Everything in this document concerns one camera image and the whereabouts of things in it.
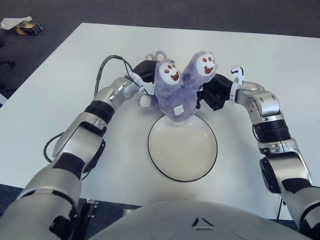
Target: plush bunny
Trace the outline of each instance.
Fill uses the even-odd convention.
[[[155,60],[152,54],[146,59],[148,58]],[[163,52],[156,53],[156,60],[158,62],[154,72],[155,96],[142,96],[139,105],[150,107],[157,100],[160,110],[170,119],[184,121],[196,112],[197,92],[216,74],[214,57],[210,52],[196,53],[182,74]]]

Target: wire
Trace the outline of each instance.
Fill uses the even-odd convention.
[[[91,170],[92,170],[92,169],[90,169],[90,170],[86,173],[86,175],[82,178],[82,180],[84,180],[86,177],[88,177],[88,175],[89,175],[89,173],[91,172]]]
[[[129,74],[129,71],[128,71],[128,67],[130,68],[130,71],[133,72],[133,68],[131,67],[131,65],[125,60],[123,59],[122,56],[118,56],[118,55],[110,55],[110,56],[107,56],[105,60],[103,60],[103,62],[101,63],[101,66],[99,68],[99,71],[98,71],[98,74],[96,76],[96,82],[95,82],[95,88],[94,88],[94,96],[97,95],[98,91],[99,91],[99,83],[100,83],[100,79],[101,79],[101,76],[102,76],[102,72],[104,70],[104,67],[105,65],[107,64],[108,61],[110,61],[111,59],[118,59],[118,60],[121,60],[123,61],[124,63],[124,66],[125,66],[125,70],[126,70],[126,73],[128,74],[128,77],[129,79],[134,82],[137,86],[139,86],[130,76]]]
[[[52,160],[51,160],[51,159],[48,157],[48,155],[47,155],[47,148],[48,148],[49,144],[50,144],[53,140],[57,139],[58,137],[61,137],[62,134],[64,134],[64,132],[62,132],[62,133],[58,134],[57,136],[54,136],[53,138],[51,138],[51,139],[45,144],[45,146],[44,146],[44,148],[43,148],[44,158],[45,158],[49,163],[52,163]]]
[[[279,223],[280,211],[281,211],[281,206],[282,206],[282,203],[283,203],[283,202],[284,202],[284,200],[281,198],[278,215],[277,215],[277,217],[276,217],[276,222],[277,222],[277,223]]]
[[[255,127],[254,127],[253,124],[252,124],[252,133],[253,133],[254,138],[259,142],[259,140],[258,140],[258,138],[257,138],[257,135],[256,135],[256,133],[255,133]]]

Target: white table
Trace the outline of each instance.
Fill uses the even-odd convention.
[[[181,71],[201,50],[214,53],[218,73],[228,78],[231,65],[240,64],[246,81],[260,83],[278,97],[313,184],[320,185],[319,39],[88,23],[82,23],[0,108],[0,183],[23,188],[47,164],[45,143],[91,102],[106,56],[123,56],[135,66],[157,50],[165,51]],[[110,61],[100,88],[124,74],[121,61]],[[205,177],[181,183],[164,177],[150,160],[148,133],[162,114],[139,108],[138,97],[115,113],[105,136],[106,150],[83,182],[81,197],[141,206],[204,200],[276,218],[280,197],[264,185],[262,155],[242,106],[226,103],[213,112],[202,103],[196,114],[215,133],[217,160]],[[286,208],[280,217],[290,219]]]

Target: gray carpet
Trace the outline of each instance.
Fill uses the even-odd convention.
[[[319,0],[1,0],[0,19],[26,16],[40,21],[44,31],[21,36],[0,30],[6,41],[0,62],[16,62],[14,68],[0,66],[0,85],[6,89],[18,88],[82,22],[320,38]],[[0,185],[0,213],[20,191]],[[88,237],[118,219],[122,207],[101,204]],[[281,223],[295,227],[292,221]]]

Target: triangle logo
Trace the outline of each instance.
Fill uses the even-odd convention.
[[[216,229],[215,225],[213,225],[208,220],[204,219],[203,217],[197,217],[192,226],[195,231],[213,231]]]

